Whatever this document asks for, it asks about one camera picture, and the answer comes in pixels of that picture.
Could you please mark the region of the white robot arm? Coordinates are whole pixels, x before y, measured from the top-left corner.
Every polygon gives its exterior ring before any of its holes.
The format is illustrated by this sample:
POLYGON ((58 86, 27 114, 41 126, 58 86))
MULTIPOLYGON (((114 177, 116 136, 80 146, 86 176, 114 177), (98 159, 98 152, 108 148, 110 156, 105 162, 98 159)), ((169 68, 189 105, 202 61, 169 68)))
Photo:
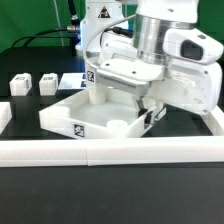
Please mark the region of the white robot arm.
POLYGON ((198 115, 217 105, 223 45, 194 27, 199 0, 136 0, 134 30, 106 40, 85 58, 88 106, 103 110, 133 98, 136 112, 164 105, 198 115))

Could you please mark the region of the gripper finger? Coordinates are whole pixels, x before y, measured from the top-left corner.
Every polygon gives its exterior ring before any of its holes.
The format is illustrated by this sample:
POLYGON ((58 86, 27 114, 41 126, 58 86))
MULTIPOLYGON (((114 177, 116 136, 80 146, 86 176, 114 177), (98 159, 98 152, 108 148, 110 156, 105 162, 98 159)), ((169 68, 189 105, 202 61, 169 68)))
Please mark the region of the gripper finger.
POLYGON ((140 117, 147 112, 147 109, 144 106, 142 97, 134 97, 133 98, 134 106, 137 111, 137 116, 140 117))
POLYGON ((158 107, 152 107, 151 109, 146 109, 144 112, 144 128, 148 128, 153 126, 157 121, 159 121, 162 117, 163 110, 158 107))

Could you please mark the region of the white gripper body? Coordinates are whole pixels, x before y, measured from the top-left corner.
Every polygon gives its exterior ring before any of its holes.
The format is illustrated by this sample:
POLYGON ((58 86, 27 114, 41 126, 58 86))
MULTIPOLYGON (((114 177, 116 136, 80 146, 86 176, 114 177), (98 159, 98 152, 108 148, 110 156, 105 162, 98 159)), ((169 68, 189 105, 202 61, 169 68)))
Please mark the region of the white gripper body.
POLYGON ((220 95, 223 45, 200 31, 167 31, 149 43, 151 52, 126 41, 105 42, 99 81, 196 114, 212 111, 220 95))

